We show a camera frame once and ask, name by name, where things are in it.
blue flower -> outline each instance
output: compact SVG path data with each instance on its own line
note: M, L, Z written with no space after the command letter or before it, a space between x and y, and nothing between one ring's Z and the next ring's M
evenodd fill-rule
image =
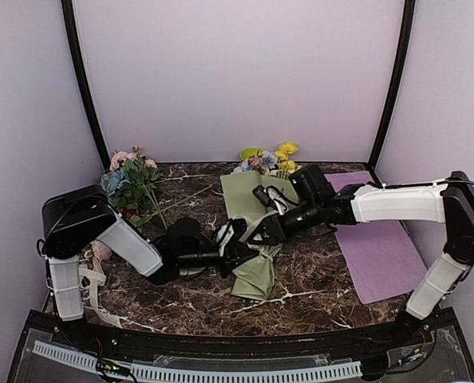
M276 167L276 164L278 163L278 157L275 156L273 153L265 150L262 153L262 161L263 161L263 166L265 168L274 169Z
M249 172L250 170L251 166L249 164L249 160L244 160L240 166L234 169L234 173Z
M124 169L118 169L115 172L106 173L101 177L101 187L108 197L115 195L117 190L125 184L130 184L130 182L125 179Z

dark marble surface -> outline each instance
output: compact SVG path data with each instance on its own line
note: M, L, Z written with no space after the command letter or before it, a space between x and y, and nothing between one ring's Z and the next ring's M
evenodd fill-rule
M171 221L198 219L205 235L227 220L219 177L234 164L163 164L158 184L160 205L167 207L211 186L210 190L174 207ZM360 164L321 164L325 173L363 170ZM359 302L346 262L333 234L316 227L285 243L275 258L276 283L267 302L230 295L234 277L221 279L210 269L192 281L183 279L153 286L125 261L113 256L103 262L108 281L100 288L99 304L120 316L125 329L165 334L259 336L342 330L394 319L405 296L363 305ZM155 238L164 233L158 219L144 229ZM100 323L85 300L91 322Z

white wall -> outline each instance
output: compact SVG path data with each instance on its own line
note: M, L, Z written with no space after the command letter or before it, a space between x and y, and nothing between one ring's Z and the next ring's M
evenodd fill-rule
M60 1L0 0L0 382L45 298L41 206L101 172Z
M368 160L403 0L75 3L110 151L237 160L296 140L299 160Z
M434 180L463 170L474 180L474 1L419 0L405 74L378 175ZM444 227L408 225L427 263ZM474 359L474 271L451 296Z

pink mat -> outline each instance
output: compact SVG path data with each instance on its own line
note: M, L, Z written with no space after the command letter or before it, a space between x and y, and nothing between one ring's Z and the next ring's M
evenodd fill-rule
M327 174L337 192L347 184L366 184L368 172ZM427 271L398 221L338 226L335 233L359 300L372 303L414 290Z

yellow flower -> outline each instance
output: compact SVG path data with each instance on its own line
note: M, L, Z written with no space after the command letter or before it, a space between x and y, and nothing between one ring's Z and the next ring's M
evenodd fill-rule
M279 145L279 151L284 152L285 154L294 154L297 153L298 150L298 147L292 141Z
M278 164L279 168L282 170L295 170L298 166L294 161L283 161Z
M285 153L285 152L282 152L281 150L278 150L276 153L275 153L275 156L278 157L278 160L280 161L286 161L288 160L288 155Z

